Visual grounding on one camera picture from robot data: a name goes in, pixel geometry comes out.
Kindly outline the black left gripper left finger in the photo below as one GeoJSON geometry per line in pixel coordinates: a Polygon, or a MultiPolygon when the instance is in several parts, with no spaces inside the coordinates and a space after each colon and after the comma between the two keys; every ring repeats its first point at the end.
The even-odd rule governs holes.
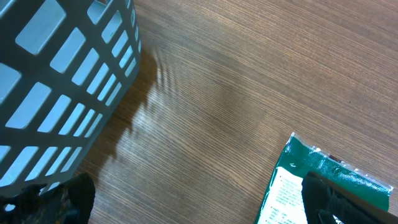
{"type": "Polygon", "coordinates": [[[41,193],[46,184],[32,184],[13,197],[1,197],[1,223],[87,224],[95,201],[95,183],[87,174],[41,193]]]}

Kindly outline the green glove packet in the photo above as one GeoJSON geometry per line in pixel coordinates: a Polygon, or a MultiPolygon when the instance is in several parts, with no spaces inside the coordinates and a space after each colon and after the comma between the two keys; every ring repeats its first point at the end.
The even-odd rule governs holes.
{"type": "Polygon", "coordinates": [[[397,223],[389,212],[393,190],[292,133],[255,223],[397,223]]]}

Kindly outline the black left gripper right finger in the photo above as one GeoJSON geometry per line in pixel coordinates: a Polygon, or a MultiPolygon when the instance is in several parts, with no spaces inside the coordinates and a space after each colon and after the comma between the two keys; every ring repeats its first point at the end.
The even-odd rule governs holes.
{"type": "Polygon", "coordinates": [[[302,200],[308,224],[397,224],[395,215],[316,172],[303,178],[302,200]]]}

